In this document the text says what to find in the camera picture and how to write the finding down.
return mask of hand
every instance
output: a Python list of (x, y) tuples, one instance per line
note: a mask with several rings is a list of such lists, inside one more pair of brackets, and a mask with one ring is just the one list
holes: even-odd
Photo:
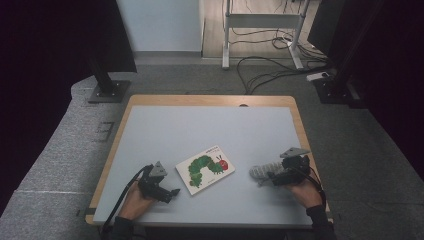
[[(313, 171), (310, 176), (317, 181), (317, 176)], [(297, 185), (286, 185), (285, 187), (293, 193), (297, 201), (305, 208), (322, 205), (321, 195), (318, 193), (314, 184), (308, 179), (303, 180)]]
[(118, 216), (129, 220), (137, 219), (143, 215), (154, 202), (156, 202), (156, 200), (153, 198), (143, 197), (138, 187), (138, 182), (135, 181), (128, 190)]

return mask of book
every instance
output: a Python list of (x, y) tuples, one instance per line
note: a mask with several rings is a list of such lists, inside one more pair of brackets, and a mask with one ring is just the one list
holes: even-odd
[(191, 195), (235, 171), (219, 146), (213, 146), (177, 164), (178, 173)]

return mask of black stand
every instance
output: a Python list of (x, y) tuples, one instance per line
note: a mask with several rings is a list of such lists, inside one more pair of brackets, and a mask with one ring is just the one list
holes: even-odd
[(321, 103), (324, 104), (347, 104), (351, 108), (366, 108), (363, 96), (355, 87), (354, 81), (350, 78), (345, 87), (339, 91), (336, 81), (332, 77), (325, 80), (314, 80), (313, 84), (318, 93)]
[(363, 97), (357, 91), (357, 82), (355, 82), (352, 72), (354, 69), (354, 57), (365, 37), (369, 31), (371, 24), (374, 22), (376, 16), (380, 12), (384, 0), (379, 0), (371, 13), (367, 17), (367, 21), (359, 33), (356, 35), (352, 46), (349, 48), (345, 58), (341, 62), (336, 76), (325, 80), (314, 80), (314, 85), (317, 90), (321, 103), (325, 104), (348, 104), (352, 108), (365, 108), (362, 101)]
[(112, 81), (97, 62), (94, 54), (87, 59), (88, 65), (97, 80), (97, 86), (91, 94), (89, 103), (120, 103), (130, 86), (130, 81)]

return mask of metal frame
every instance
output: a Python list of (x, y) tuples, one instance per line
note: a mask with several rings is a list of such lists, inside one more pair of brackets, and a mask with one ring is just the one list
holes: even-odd
[(230, 5), (232, 0), (227, 0), (225, 12), (225, 36), (222, 51), (222, 68), (230, 67), (230, 45), (228, 42), (229, 29), (232, 28), (292, 28), (295, 29), (293, 41), (289, 42), (290, 54), (297, 69), (303, 69), (299, 58), (297, 44), (303, 22), (306, 18), (306, 12), (309, 6), (309, 0), (305, 0), (302, 12), (300, 14), (231, 14)]

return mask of floor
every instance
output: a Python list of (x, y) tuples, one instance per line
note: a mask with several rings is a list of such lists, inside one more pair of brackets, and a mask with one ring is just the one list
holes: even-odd
[[(72, 87), (66, 114), (1, 217), (2, 238), (99, 238), (97, 229), (85, 223), (84, 212), (132, 94), (244, 94), (236, 60), (228, 71), (219, 59), (189, 54), (136, 56), (136, 63), (138, 73), (110, 74), (132, 82), (121, 104), (88, 104), (96, 86), (93, 77)], [(281, 67), (261, 61), (239, 70), (252, 79)], [(423, 239), (424, 182), (368, 110), (321, 104), (305, 77), (283, 77), (253, 94), (296, 99), (338, 239)], [(99, 131), (105, 122), (114, 123), (108, 138)], [(311, 239), (307, 232), (290, 234), (290, 240)]]

